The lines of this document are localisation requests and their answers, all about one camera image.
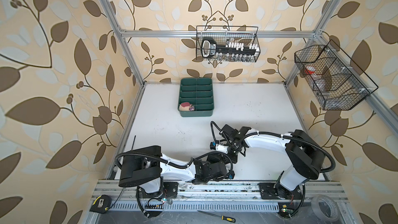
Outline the green plastic divided tray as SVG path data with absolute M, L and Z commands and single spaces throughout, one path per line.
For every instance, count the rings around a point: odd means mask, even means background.
M 180 112 L 179 105 L 189 102 L 195 111 Z M 183 78 L 180 81 L 177 109 L 181 117 L 210 117 L 215 109 L 214 92 L 211 78 Z

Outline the beige sock maroon purple stripes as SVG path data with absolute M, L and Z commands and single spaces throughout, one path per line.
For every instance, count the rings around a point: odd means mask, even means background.
M 180 112 L 192 112 L 195 111 L 195 106 L 189 102 L 182 102 L 178 109 Z

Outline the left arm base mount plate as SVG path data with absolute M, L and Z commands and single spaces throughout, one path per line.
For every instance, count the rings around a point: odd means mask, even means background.
M 179 183 L 176 181 L 161 181 L 159 183 L 159 189 L 157 191 L 154 190 L 154 186 L 157 184 L 148 185 L 146 187 L 137 187 L 139 195 L 144 199 L 150 198 L 166 198 L 166 199 L 175 199 L 178 194 L 178 186 Z

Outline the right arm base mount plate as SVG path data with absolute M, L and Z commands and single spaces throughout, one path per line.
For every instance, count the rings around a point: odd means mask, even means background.
M 299 186 L 293 191 L 277 183 L 259 183 L 258 186 L 263 200 L 301 200 L 303 196 Z

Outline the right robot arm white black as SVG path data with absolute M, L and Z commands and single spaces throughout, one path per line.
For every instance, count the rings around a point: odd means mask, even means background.
M 218 130 L 222 139 L 214 139 L 210 148 L 228 155 L 233 163 L 237 163 L 238 154 L 246 155 L 247 148 L 263 148 L 287 155 L 291 166 L 280 174 L 271 189 L 271 194 L 280 198 L 292 196 L 300 185 L 336 167 L 333 156 L 302 130 L 277 134 L 251 127 L 237 130 L 227 124 Z

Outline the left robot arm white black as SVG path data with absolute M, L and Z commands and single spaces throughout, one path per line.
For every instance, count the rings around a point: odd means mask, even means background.
M 120 169 L 119 187 L 141 187 L 148 194 L 163 190 L 163 180 L 196 184 L 233 179 L 233 162 L 227 154 L 211 151 L 188 162 L 162 153 L 161 146 L 149 146 L 120 153 L 115 157 Z

